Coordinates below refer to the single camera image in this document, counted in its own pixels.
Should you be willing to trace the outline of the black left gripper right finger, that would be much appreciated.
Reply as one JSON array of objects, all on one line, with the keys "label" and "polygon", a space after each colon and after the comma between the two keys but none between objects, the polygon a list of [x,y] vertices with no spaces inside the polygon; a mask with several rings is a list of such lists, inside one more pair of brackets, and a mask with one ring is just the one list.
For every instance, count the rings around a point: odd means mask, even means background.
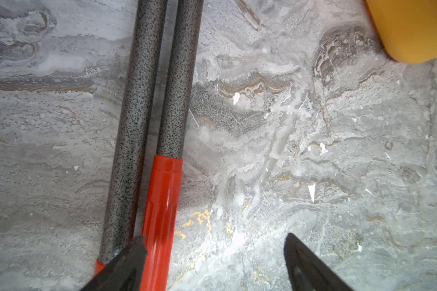
[{"label": "black left gripper right finger", "polygon": [[284,257],[294,291],[353,291],[292,233],[286,237]]}]

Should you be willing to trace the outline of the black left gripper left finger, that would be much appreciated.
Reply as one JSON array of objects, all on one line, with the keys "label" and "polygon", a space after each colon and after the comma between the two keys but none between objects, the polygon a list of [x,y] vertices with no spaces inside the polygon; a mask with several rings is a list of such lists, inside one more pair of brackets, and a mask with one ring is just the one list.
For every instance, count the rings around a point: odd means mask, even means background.
[{"label": "black left gripper left finger", "polygon": [[148,254],[144,240],[136,236],[80,291],[138,291]]}]

